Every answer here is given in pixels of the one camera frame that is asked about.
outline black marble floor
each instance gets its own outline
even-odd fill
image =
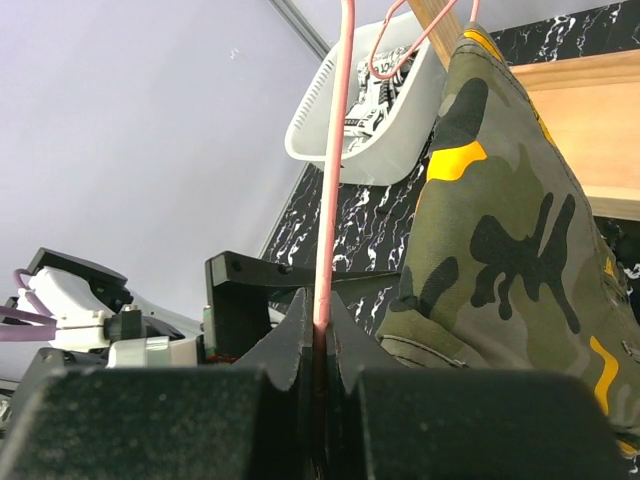
[[[640,48],[640,0],[610,5],[492,34],[512,65]],[[390,187],[341,185],[335,270],[398,270],[402,266],[418,195],[425,182],[423,155],[409,176]],[[266,250],[265,259],[315,264],[322,172],[309,166]],[[349,305],[356,321],[375,331],[395,288]]]

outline white laundry basket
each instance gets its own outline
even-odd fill
[[[358,96],[357,65],[371,53],[382,22],[355,31],[349,81],[351,106]],[[405,47],[422,33],[413,13],[394,17],[387,27],[379,53]],[[324,169],[327,132],[335,79],[337,46],[318,69],[285,136],[285,148],[295,160]],[[364,145],[343,153],[340,182],[361,185],[392,185],[405,178],[418,160],[433,127],[441,103],[446,72],[428,40],[416,55],[389,117]]]

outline camouflage clothing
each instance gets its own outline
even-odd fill
[[[640,447],[640,326],[576,177],[490,36],[451,60],[400,293],[377,332],[409,366],[547,369]]]

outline white wall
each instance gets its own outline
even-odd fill
[[[266,0],[0,0],[0,32],[0,302],[46,246],[197,318],[204,261],[257,255],[294,187],[318,60]]]
[[[294,0],[293,3],[330,45],[340,35],[340,0]],[[393,0],[356,0],[356,24],[382,20]],[[490,32],[546,20],[557,15],[617,3],[611,0],[481,0],[478,21]],[[464,24],[471,14],[471,0],[458,0],[454,7]],[[408,11],[404,5],[398,13]]]

